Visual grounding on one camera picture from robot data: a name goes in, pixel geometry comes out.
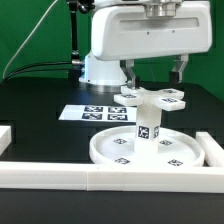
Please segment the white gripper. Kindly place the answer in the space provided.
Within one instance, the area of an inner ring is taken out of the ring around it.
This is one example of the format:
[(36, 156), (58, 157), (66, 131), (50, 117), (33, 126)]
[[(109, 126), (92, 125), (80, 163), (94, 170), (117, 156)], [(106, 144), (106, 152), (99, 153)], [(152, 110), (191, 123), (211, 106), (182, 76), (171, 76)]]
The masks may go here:
[(130, 89), (140, 88), (133, 59), (177, 55), (169, 81), (181, 83), (188, 54), (206, 52), (211, 44), (207, 1), (185, 1), (174, 16), (149, 17), (143, 4), (135, 4), (105, 7), (92, 18), (93, 55), (104, 61), (121, 60), (120, 67)]

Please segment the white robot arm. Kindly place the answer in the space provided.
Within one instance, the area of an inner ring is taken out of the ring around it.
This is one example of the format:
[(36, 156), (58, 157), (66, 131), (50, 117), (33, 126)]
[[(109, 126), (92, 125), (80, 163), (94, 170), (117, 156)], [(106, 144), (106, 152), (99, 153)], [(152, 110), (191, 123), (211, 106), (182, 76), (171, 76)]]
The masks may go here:
[(91, 50), (82, 83), (120, 87), (121, 61), (206, 52), (212, 44), (210, 3), (200, 0), (95, 0)]

